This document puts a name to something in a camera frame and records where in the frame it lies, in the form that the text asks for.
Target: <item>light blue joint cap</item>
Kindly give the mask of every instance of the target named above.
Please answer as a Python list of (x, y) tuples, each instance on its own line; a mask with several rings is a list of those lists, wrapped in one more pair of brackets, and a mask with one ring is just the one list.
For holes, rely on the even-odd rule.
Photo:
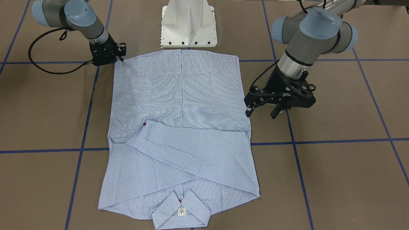
[(348, 51), (348, 50), (352, 49), (356, 45), (356, 43), (358, 41), (358, 29), (354, 25), (351, 25), (349, 23), (348, 23), (348, 25), (351, 27), (351, 30), (352, 30), (351, 42), (349, 43), (348, 47), (344, 51), (342, 51), (340, 53), (343, 53), (345, 51)]
[(279, 17), (271, 27), (271, 36), (274, 41), (283, 42), (283, 25), (287, 17)]
[(69, 0), (64, 7), (65, 16), (74, 25), (87, 27), (97, 20), (97, 15), (85, 0)]
[(315, 39), (332, 38), (338, 33), (342, 19), (333, 12), (320, 8), (312, 8), (300, 23), (303, 34)]
[(31, 7), (31, 13), (38, 23), (50, 26), (44, 16), (43, 1), (35, 1)]

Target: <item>black cable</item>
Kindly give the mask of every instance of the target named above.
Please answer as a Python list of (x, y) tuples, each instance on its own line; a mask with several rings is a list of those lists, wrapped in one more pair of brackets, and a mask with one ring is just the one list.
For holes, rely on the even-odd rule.
[(273, 66), (275, 66), (275, 65), (278, 63), (279, 60), (280, 60), (280, 59), (278, 59), (276, 62), (274, 62), (272, 65), (270, 65), (266, 70), (264, 70), (264, 71), (253, 81), (253, 83), (252, 83), (252, 85), (250, 86), (250, 89), (249, 89), (249, 93), (250, 93), (251, 95), (253, 95), (253, 96), (269, 96), (269, 97), (276, 96), (276, 94), (253, 93), (253, 92), (252, 92), (252, 88), (253, 88), (254, 84), (257, 82), (257, 80), (259, 80), (269, 69), (271, 69)]
[(304, 8), (304, 6), (303, 6), (303, 3), (302, 3), (302, 0), (298, 0), (299, 2), (300, 2), (300, 6), (301, 6), (301, 9), (304, 11), (304, 13), (308, 13), (308, 11)]
[[(312, 9), (312, 7), (304, 8), (302, 0), (298, 0), (298, 1), (300, 2), (301, 9), (304, 11), (304, 13), (307, 14), (308, 13), (307, 9)], [(325, 9), (326, 5), (327, 5), (327, 0), (324, 0), (324, 4), (322, 5), (322, 8)]]
[[(48, 70), (45, 70), (45, 69), (41, 68), (39, 65), (37, 65), (37, 63), (35, 63), (35, 62), (33, 61), (33, 59), (31, 58), (31, 50), (32, 50), (34, 44), (35, 44), (36, 42), (38, 42), (42, 37), (46, 36), (47, 34), (50, 34), (50, 33), (52, 33), (52, 32), (56, 32), (56, 31), (59, 31), (59, 30), (63, 30), (63, 29), (69, 29), (69, 28), (68, 28), (68, 27), (63, 27), (63, 28), (52, 29), (52, 30), (50, 30), (50, 31), (47, 31), (47, 32), (43, 33), (42, 35), (40, 35), (39, 37), (37, 37), (37, 38), (33, 41), (33, 43), (31, 43), (30, 48), (28, 48), (28, 58), (30, 59), (30, 62), (31, 62), (33, 65), (35, 65), (37, 68), (39, 68), (40, 70), (42, 70), (42, 71), (44, 71), (44, 72), (46, 72), (46, 73), (49, 73), (49, 74), (69, 74), (69, 73), (72, 73), (72, 72), (74, 72), (74, 71), (77, 71), (79, 68), (83, 67), (84, 65), (88, 65), (88, 64), (91, 64), (91, 63), (92, 63), (92, 60), (89, 60), (89, 61), (86, 61), (86, 62), (82, 63), (82, 64), (81, 64), (80, 66), (78, 66), (77, 68), (75, 68), (75, 69), (73, 69), (73, 70), (70, 70), (70, 71), (68, 71), (68, 72), (52, 72), (52, 71), (48, 71)], [(65, 31), (65, 32), (61, 35), (61, 37), (60, 37), (59, 40), (62, 41), (62, 40), (64, 40), (66, 37), (67, 37), (67, 31)]]

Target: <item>blue striped shirt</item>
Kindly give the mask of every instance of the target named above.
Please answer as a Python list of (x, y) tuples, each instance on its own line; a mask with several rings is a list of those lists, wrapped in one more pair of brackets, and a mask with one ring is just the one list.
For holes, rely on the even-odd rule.
[(118, 62), (98, 208), (191, 228), (259, 197), (243, 98), (236, 56), (166, 50)]

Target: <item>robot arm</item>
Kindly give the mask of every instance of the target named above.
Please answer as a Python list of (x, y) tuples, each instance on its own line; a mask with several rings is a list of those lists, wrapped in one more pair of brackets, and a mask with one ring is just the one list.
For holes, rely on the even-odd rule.
[(311, 107), (316, 102), (312, 93), (315, 86), (306, 81), (308, 70), (321, 54), (350, 50), (358, 40), (357, 28), (343, 22), (340, 15), (373, 4), (405, 6), (409, 0), (321, 0), (305, 8), (307, 14), (303, 11), (293, 17), (278, 18), (272, 26), (272, 37), (288, 46), (267, 85), (259, 89), (253, 83), (250, 87), (244, 99), (246, 115), (249, 117), (264, 104), (276, 104), (271, 113), (273, 119), (291, 107)]
[(35, 20), (46, 26), (80, 31), (90, 42), (95, 66), (123, 61), (125, 43), (117, 44), (86, 0), (40, 0), (31, 9)]

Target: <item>floor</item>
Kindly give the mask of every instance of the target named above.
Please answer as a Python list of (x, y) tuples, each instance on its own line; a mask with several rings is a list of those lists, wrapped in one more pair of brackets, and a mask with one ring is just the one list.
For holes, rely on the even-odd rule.
[[(154, 229), (98, 210), (108, 163), (113, 65), (56, 76), (29, 63), (30, 43), (49, 30), (31, 15), (34, 1), (0, 0), (0, 229)], [(127, 58), (161, 50), (168, 0), (91, 1)], [(219, 1), (218, 46), (240, 58), (245, 92), (283, 54), (269, 28), (300, 11), (296, 2)], [(277, 119), (273, 106), (251, 116), (261, 198), (216, 214), (212, 230), (409, 229), (409, 16), (404, 7), (362, 6), (344, 20), (357, 26), (354, 50), (322, 55), (308, 80), (316, 104)], [(33, 58), (53, 71), (90, 59), (71, 32), (39, 41)], [(266, 78), (258, 83), (263, 86)]]

